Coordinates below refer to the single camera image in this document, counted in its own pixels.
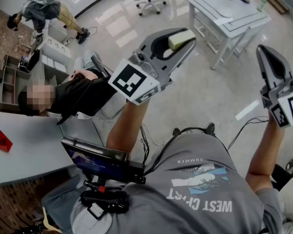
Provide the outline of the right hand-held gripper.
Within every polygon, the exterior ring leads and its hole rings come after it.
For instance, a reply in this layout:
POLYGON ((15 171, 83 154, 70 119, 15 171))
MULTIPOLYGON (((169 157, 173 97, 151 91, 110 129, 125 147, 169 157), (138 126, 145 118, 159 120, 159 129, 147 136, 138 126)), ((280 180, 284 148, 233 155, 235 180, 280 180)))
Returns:
POLYGON ((289 62, 275 49, 258 45, 256 57, 266 85, 260 94, 280 128, 293 126, 293 78, 289 62))

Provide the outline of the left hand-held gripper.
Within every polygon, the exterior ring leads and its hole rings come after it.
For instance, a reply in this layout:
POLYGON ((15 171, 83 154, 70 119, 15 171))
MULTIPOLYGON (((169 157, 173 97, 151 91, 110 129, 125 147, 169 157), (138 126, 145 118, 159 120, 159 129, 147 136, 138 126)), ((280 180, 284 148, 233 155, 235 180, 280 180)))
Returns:
POLYGON ((170 50, 168 38, 187 28, 168 28, 147 36, 128 59, 122 59, 108 84, 128 101, 140 105, 172 84, 170 73, 178 68, 194 49, 196 38, 182 43, 165 57, 170 50))

